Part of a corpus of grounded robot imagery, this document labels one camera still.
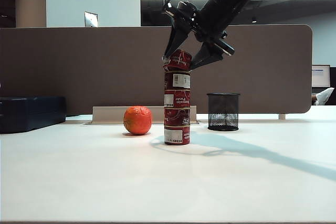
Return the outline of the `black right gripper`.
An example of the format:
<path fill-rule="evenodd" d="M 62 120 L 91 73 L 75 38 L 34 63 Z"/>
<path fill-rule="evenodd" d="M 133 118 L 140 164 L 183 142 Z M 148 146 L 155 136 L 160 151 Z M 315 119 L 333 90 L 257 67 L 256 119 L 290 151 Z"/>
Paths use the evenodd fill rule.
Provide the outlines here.
<path fill-rule="evenodd" d="M 199 42 L 203 42 L 200 50 L 192 57 L 190 70 L 223 60 L 223 53 L 234 54 L 235 49 L 224 42 L 224 30 L 235 17 L 235 9 L 226 8 L 216 2 L 208 2 L 202 9 L 197 9 L 190 2 L 179 2 L 177 7 L 167 3 L 163 10 L 172 21 L 163 62 L 168 61 L 190 32 L 194 33 Z"/>

